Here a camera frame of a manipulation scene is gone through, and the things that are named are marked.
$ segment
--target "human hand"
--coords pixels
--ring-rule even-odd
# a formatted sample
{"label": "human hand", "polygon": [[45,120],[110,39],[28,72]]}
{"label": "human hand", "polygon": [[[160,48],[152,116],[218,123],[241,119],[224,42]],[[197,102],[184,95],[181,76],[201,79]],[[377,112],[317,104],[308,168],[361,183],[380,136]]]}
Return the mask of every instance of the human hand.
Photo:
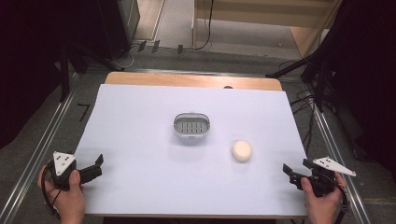
{"label": "human hand", "polygon": [[[41,168],[38,175],[37,185],[41,188],[41,176],[46,166]],[[59,190],[53,187],[53,184],[45,180],[45,187],[49,200],[55,200],[55,207],[61,216],[62,224],[78,224],[82,223],[85,214],[85,198],[82,194],[82,187],[80,186],[80,175],[78,170],[74,170],[69,176],[69,191],[62,190],[58,195]]]}
{"label": "human hand", "polygon": [[[335,181],[341,188],[346,188],[347,183],[335,172]],[[341,191],[335,188],[333,192],[317,198],[312,190],[311,182],[307,178],[301,179],[303,191],[305,192],[305,207],[311,224],[331,224],[341,200]]]}

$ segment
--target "black panel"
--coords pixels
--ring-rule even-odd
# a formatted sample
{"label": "black panel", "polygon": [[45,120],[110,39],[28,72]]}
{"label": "black panel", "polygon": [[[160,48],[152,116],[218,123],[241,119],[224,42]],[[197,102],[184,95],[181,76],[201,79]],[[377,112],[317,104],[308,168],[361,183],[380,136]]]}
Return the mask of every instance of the black panel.
{"label": "black panel", "polygon": [[396,173],[396,32],[394,1],[359,1],[340,35],[333,86],[361,155]]}
{"label": "black panel", "polygon": [[[48,24],[27,6],[22,1],[0,6],[0,148],[18,135],[60,83],[53,64],[56,41],[47,41],[52,37]],[[36,18],[29,20],[33,14]]]}
{"label": "black panel", "polygon": [[70,38],[111,60],[129,49],[117,0],[75,0],[67,5]]}

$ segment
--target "table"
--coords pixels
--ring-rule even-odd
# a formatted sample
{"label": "table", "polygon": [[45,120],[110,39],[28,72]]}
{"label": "table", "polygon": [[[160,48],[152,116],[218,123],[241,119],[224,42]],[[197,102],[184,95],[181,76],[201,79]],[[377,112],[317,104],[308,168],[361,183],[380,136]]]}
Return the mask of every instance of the table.
{"label": "table", "polygon": [[[302,57],[324,29],[330,28],[342,0],[215,0],[212,20],[241,21],[290,26]],[[197,19],[209,19],[211,0],[195,0],[193,45],[196,47]]]}
{"label": "table", "polygon": [[[224,86],[244,90],[222,90]],[[121,98],[110,95],[113,91]],[[183,98],[190,99],[195,93],[205,93],[206,98],[192,103]],[[178,97],[182,99],[168,102]],[[305,158],[289,103],[284,99],[285,93],[276,79],[110,73],[106,85],[98,93],[76,152],[81,167],[90,165],[99,153],[105,158],[104,174],[85,187],[87,214],[106,217],[304,217],[304,194],[289,184],[289,178],[281,171],[282,161],[292,168],[304,169],[302,161]],[[250,104],[255,104],[256,100],[266,103],[254,105],[253,111]],[[246,103],[232,111],[233,101]],[[198,105],[212,119],[211,131],[202,142],[186,145],[168,132],[172,125],[162,124],[163,119],[169,120],[175,114],[171,111],[169,115],[167,110],[184,108],[185,104]],[[279,110],[278,106],[289,109]],[[220,111],[224,108],[227,114]],[[239,112],[247,118],[229,119]],[[257,116],[267,119],[254,119]],[[256,123],[271,128],[258,134],[254,132]],[[230,132],[230,126],[235,124],[235,131]],[[278,141],[271,134],[285,134],[288,138]],[[249,139],[253,145],[250,161],[240,163],[232,158],[228,147],[236,138]],[[276,174],[265,175],[271,167]],[[268,176],[281,186],[274,188]],[[276,191],[276,198],[272,198],[273,191]],[[230,197],[233,192],[245,193]],[[284,209],[286,215],[277,215],[277,212],[263,215],[267,212],[257,203],[264,202],[264,198],[266,209]]]}

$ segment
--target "black curtain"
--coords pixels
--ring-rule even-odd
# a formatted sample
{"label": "black curtain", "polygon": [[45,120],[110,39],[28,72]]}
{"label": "black curtain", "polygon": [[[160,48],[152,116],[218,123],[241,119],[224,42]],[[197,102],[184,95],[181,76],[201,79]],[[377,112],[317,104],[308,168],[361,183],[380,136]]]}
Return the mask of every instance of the black curtain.
{"label": "black curtain", "polygon": [[53,5],[0,2],[0,148],[9,144],[60,84]]}
{"label": "black curtain", "polygon": [[396,2],[360,0],[337,39],[332,85],[359,123],[354,143],[396,174]]}

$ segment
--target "metal frame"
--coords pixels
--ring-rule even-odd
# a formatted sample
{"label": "metal frame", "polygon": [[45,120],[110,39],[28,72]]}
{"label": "metal frame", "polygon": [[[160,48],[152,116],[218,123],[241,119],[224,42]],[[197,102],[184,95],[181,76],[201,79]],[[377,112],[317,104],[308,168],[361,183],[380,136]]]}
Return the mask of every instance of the metal frame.
{"label": "metal frame", "polygon": [[[310,90],[309,86],[305,84],[305,88]],[[333,158],[335,161],[340,163],[343,166],[346,166],[344,160],[341,156],[340,150],[338,149],[337,144],[335,143],[334,138],[332,137],[332,132],[330,130],[329,125],[327,124],[326,117],[324,113],[321,113],[318,110],[318,107],[315,106],[315,117],[317,119],[318,127],[320,132],[322,133],[324,142],[330,154],[330,157]],[[361,196],[358,193],[358,190],[353,183],[352,178],[349,175],[342,175],[347,183],[347,196],[350,201],[350,208],[355,216],[356,221],[358,224],[370,224],[370,218],[365,211],[363,201]]]}

